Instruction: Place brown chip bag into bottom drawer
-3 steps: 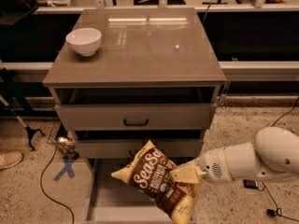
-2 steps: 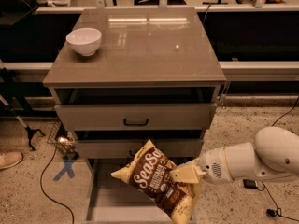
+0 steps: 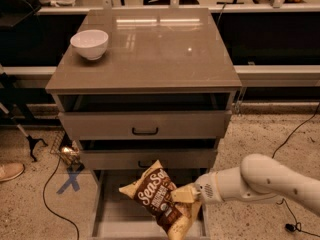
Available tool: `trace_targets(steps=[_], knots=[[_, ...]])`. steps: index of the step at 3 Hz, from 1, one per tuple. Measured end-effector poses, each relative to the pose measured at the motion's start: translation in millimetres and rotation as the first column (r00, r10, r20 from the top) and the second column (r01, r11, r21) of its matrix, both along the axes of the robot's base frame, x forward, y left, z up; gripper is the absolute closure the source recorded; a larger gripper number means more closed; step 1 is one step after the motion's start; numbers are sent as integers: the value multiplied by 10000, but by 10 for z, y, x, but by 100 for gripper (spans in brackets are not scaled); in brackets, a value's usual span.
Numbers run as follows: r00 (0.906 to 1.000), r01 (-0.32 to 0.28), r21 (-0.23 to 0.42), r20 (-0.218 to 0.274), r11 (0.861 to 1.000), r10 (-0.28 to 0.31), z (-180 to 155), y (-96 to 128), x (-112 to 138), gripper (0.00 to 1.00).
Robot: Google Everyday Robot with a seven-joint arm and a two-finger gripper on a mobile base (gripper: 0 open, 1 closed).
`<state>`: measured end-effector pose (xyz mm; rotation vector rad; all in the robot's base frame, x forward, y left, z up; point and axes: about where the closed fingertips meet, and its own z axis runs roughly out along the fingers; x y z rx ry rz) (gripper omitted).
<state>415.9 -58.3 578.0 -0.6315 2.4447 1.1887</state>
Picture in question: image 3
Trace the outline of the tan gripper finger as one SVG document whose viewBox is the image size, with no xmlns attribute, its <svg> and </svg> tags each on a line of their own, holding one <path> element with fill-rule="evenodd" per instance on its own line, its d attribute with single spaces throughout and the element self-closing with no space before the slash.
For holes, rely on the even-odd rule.
<svg viewBox="0 0 320 240">
<path fill-rule="evenodd" d="M 174 202 L 194 203 L 199 199 L 199 196 L 200 192 L 194 183 L 179 187 L 171 192 L 171 197 Z"/>
</svg>

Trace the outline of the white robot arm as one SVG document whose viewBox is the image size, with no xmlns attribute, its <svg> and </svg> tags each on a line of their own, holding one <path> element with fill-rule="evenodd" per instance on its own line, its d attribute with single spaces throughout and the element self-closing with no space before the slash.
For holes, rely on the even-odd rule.
<svg viewBox="0 0 320 240">
<path fill-rule="evenodd" d="M 210 171 L 171 192 L 174 202 L 277 202 L 287 197 L 320 215 L 320 181 L 299 174 L 271 157 L 251 154 L 240 166 Z"/>
</svg>

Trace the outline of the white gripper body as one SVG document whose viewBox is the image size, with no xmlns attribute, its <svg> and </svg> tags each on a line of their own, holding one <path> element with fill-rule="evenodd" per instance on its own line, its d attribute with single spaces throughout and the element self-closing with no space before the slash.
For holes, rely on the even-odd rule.
<svg viewBox="0 0 320 240">
<path fill-rule="evenodd" d="M 215 204 L 241 199 L 241 176 L 239 169 L 212 171 L 201 175 L 196 181 L 203 204 Z"/>
</svg>

